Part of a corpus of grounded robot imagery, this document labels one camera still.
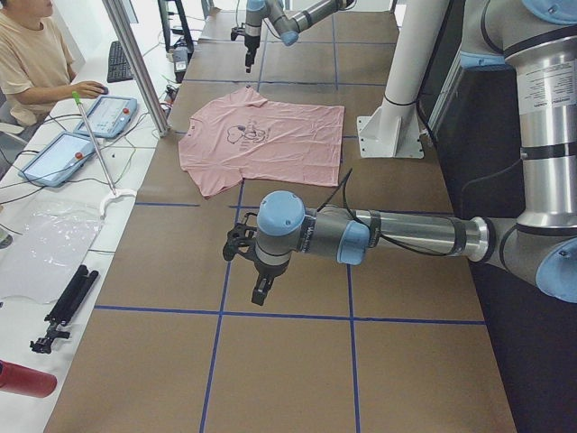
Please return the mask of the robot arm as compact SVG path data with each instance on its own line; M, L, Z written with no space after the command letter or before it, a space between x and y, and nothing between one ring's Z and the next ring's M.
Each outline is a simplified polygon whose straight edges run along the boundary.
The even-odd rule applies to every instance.
M281 1L247 1L245 20L240 30L246 47L245 70L250 73L261 44L261 27L268 20L285 46L298 41L298 36L331 14L345 11L354 1L325 0L301 10L291 17L284 12Z
M516 75L520 151L510 165L523 192L514 217L463 212L473 166L441 146L440 162L456 216L395 214L323 204L308 208L274 191L244 229L258 273L252 301L262 304L295 252L359 264L386 242L413 253L464 256L576 300L576 4L573 1L468 1L458 51L463 69Z

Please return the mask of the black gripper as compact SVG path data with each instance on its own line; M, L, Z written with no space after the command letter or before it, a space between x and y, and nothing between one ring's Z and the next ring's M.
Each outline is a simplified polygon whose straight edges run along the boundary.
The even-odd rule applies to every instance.
M286 264L273 265L258 260L255 263L255 268L258 272L258 277L252 290L251 302L256 305L263 305L274 280L286 271Z
M244 45L247 49L247 53L245 55L245 72L251 73L251 68L254 64L254 55L258 50L258 37L246 33L244 35Z

